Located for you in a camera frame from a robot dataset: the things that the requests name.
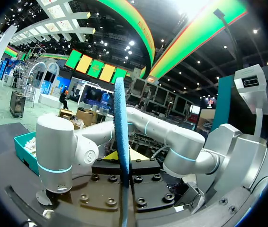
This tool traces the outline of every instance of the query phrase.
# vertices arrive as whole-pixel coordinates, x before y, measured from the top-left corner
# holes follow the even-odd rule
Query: yellow object
[[[82,72],[82,73],[86,73],[87,72],[87,69],[90,66],[90,63],[91,63],[92,60],[93,59],[90,58],[89,56],[83,55],[81,57],[80,62],[77,65],[76,70],[79,71],[79,72]]]
[[[137,151],[133,150],[133,149],[130,149],[130,158],[131,158],[131,161],[134,161],[134,160],[137,160],[137,159],[140,159],[140,160],[149,160],[148,157],[138,153]],[[114,151],[112,154],[109,154],[108,156],[104,157],[103,159],[116,159],[118,160],[118,153],[117,151]]]
[[[101,72],[99,79],[105,82],[110,82],[114,69],[115,69],[114,66],[106,64]]]

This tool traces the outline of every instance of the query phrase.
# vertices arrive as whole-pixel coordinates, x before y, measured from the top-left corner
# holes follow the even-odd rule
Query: green banner
[[[88,71],[88,75],[95,77],[95,78],[98,78],[99,73],[100,73],[103,66],[104,66],[104,63],[97,61],[97,60],[94,60],[89,71]]]

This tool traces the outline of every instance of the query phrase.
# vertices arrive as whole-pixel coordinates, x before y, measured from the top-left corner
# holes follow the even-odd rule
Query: exhibition hall
[[[251,226],[265,202],[268,1],[0,6],[0,225]]]

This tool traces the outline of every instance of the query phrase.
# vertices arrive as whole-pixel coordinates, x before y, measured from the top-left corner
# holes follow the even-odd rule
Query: ceiling
[[[173,3],[175,1],[178,0],[129,0],[150,28],[155,44],[154,62],[188,23],[187,14],[178,13],[178,8]],[[62,34],[59,34],[61,39],[58,42],[53,38],[50,41],[43,40],[41,44],[47,48],[47,53],[70,54],[72,49],[76,49],[94,59],[125,69],[144,67],[145,56],[138,45],[130,46],[130,50],[125,51],[133,36],[120,21],[113,19],[105,10],[91,4],[69,1],[69,5],[73,13],[90,12],[91,16],[88,19],[77,21],[80,27],[94,27],[96,32],[86,34],[84,42],[81,42],[75,33],[70,34],[70,41],[66,41]],[[18,0],[0,19],[0,31],[4,32],[11,24],[15,24],[20,31],[47,18],[47,14],[37,1]],[[230,31],[237,42],[244,66],[267,64],[268,41],[260,28],[259,21],[251,13],[231,24]],[[25,51],[26,47],[26,45],[14,46],[20,51]],[[223,30],[160,78],[159,84],[187,98],[217,96],[217,77],[232,75],[236,70],[237,62],[232,42]]]

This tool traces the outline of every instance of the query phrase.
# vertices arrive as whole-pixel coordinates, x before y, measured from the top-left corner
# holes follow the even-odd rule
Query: bolt
[[[227,198],[222,198],[221,200],[219,200],[219,204],[227,205],[228,204],[228,199]]]
[[[230,206],[229,207],[229,212],[230,212],[230,214],[235,214],[237,212],[236,207],[235,206]]]
[[[115,201],[114,198],[108,198],[107,201],[106,201],[106,205],[109,206],[109,207],[113,207],[117,204],[117,202]]]
[[[89,200],[89,195],[88,194],[81,194],[80,200],[82,202],[87,202]]]
[[[174,200],[175,196],[174,194],[172,193],[167,193],[163,198],[162,200],[165,202],[165,203],[170,203]]]
[[[154,174],[153,177],[152,177],[152,180],[153,181],[160,181],[161,179],[161,175],[160,174]]]
[[[99,175],[98,174],[92,174],[91,180],[98,181],[99,180]]]
[[[134,177],[134,182],[135,183],[141,183],[143,181],[143,177],[142,176],[136,176]]]
[[[108,178],[108,181],[110,182],[116,182],[117,181],[117,177],[115,175],[111,175],[109,178]]]
[[[137,203],[138,207],[146,207],[147,206],[147,201],[143,197],[136,199],[136,203]]]

